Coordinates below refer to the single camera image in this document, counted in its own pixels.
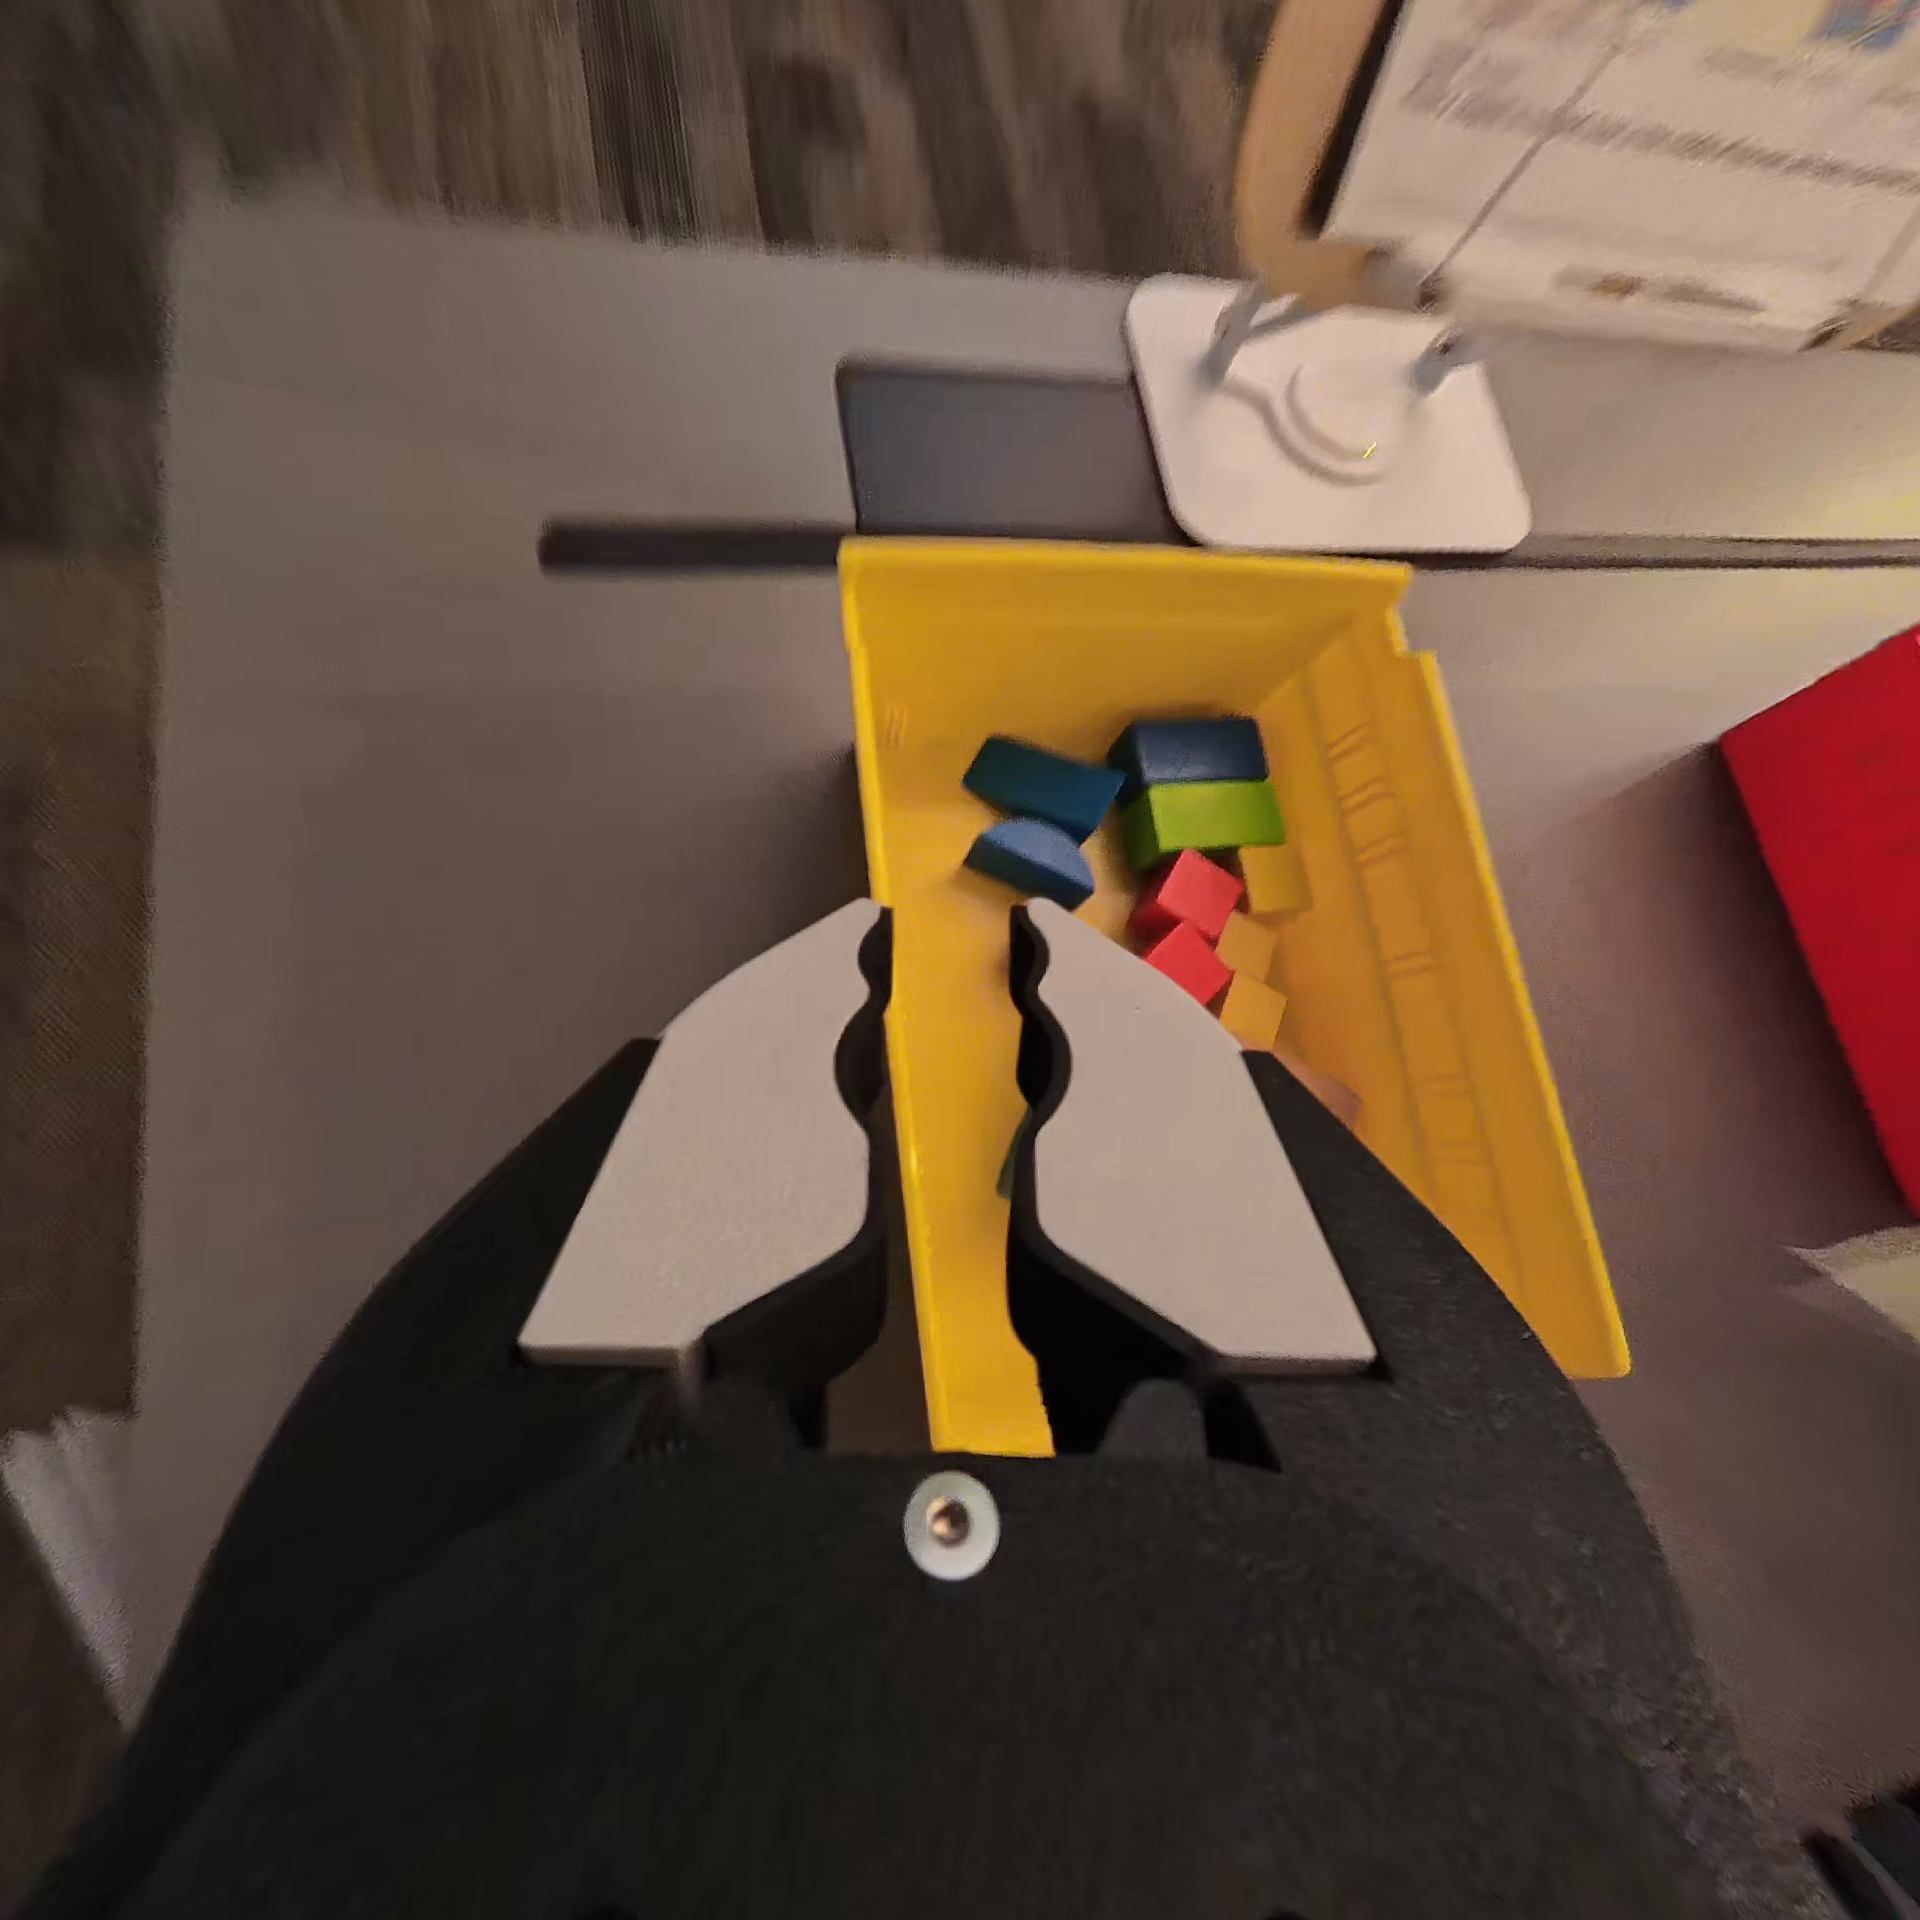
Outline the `wooden framed instruction sign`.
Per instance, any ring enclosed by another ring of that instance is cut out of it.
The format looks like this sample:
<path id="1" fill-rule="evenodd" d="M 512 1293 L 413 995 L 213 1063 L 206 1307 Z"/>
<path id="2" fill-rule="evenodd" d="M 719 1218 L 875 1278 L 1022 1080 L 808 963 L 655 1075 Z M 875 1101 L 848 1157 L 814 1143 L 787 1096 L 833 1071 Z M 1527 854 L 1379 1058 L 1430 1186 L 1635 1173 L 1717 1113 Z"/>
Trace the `wooden framed instruction sign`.
<path id="1" fill-rule="evenodd" d="M 1917 321 L 1917 6 L 1281 6 L 1232 233 L 1312 305 L 1863 345 Z"/>

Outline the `yellow plastic bin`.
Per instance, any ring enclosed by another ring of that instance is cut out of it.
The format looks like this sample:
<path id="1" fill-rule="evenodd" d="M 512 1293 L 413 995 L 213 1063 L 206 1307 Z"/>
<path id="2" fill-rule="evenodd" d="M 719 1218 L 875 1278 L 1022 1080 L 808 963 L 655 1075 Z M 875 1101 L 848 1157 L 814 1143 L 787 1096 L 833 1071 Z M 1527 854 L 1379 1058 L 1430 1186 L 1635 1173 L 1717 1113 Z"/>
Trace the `yellow plastic bin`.
<path id="1" fill-rule="evenodd" d="M 1143 715 L 1261 723 L 1306 906 L 1281 915 L 1282 1045 L 1503 1287 L 1561 1373 L 1633 1368 L 1496 855 L 1403 567 L 1174 547 L 872 541 L 840 561 L 887 1045 L 937 1450 L 1051 1451 L 1007 1305 L 1018 899 L 966 871 L 977 747 L 1101 760 Z"/>

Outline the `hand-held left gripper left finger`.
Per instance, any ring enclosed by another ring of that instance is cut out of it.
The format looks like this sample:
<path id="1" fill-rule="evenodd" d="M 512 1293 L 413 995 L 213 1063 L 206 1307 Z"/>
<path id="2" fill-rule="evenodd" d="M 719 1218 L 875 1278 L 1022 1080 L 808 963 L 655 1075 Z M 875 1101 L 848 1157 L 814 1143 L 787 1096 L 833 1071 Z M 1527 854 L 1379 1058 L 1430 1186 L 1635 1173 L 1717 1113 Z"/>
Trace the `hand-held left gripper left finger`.
<path id="1" fill-rule="evenodd" d="M 519 1355 L 734 1387 L 829 1438 L 833 1385 L 890 1312 L 891 1150 L 878 1143 L 894 918 L 834 907 L 661 1034 L 567 1229 Z"/>

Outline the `red plastic bin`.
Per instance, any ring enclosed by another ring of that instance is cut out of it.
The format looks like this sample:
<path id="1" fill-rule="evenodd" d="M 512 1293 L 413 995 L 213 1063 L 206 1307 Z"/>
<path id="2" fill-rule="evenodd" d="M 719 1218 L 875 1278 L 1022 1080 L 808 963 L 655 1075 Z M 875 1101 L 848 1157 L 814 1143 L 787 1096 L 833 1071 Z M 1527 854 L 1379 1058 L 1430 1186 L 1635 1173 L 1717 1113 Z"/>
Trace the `red plastic bin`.
<path id="1" fill-rule="evenodd" d="M 1919 1210 L 1919 630 L 1730 727 L 1719 754 Z"/>

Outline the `red wooden cube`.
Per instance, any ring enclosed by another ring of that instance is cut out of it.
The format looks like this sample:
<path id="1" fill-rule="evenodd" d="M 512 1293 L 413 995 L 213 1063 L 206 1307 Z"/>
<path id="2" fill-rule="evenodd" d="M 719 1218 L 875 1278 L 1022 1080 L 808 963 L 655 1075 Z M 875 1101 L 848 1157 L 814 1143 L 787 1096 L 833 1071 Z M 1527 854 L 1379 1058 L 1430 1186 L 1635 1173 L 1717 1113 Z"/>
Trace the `red wooden cube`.
<path id="1" fill-rule="evenodd" d="M 1186 921 L 1175 921 L 1145 941 L 1138 957 L 1210 1011 L 1223 1001 L 1235 978 L 1213 941 Z"/>
<path id="2" fill-rule="evenodd" d="M 1185 929 L 1217 945 L 1242 899 L 1245 886 L 1232 866 L 1186 849 L 1142 878 L 1128 933 L 1138 945 L 1154 945 Z"/>

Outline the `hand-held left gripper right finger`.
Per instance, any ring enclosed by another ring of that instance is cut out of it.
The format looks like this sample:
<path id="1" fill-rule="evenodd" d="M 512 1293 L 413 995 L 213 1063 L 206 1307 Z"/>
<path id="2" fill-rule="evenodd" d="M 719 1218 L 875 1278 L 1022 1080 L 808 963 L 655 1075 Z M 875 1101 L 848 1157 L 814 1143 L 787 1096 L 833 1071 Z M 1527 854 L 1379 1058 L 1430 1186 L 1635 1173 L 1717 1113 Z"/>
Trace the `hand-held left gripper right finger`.
<path id="1" fill-rule="evenodd" d="M 1096 1454 L 1168 1383 L 1217 1450 L 1267 1454 L 1250 1385 L 1367 1376 L 1379 1347 L 1245 1047 L 1049 902 L 1011 915 L 1008 986 L 1037 1118 L 1007 1297 L 1051 1450 Z"/>

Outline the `dark blue wooden block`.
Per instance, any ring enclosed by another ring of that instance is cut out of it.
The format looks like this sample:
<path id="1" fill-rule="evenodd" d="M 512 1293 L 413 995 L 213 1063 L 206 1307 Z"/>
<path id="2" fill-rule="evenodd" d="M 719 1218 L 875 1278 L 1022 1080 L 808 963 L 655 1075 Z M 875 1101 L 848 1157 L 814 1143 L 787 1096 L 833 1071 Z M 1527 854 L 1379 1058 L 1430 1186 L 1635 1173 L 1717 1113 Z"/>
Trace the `dark blue wooden block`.
<path id="1" fill-rule="evenodd" d="M 1149 715 L 1117 734 L 1105 765 L 1131 805 L 1165 785 L 1264 785 L 1270 761 L 1254 715 Z"/>

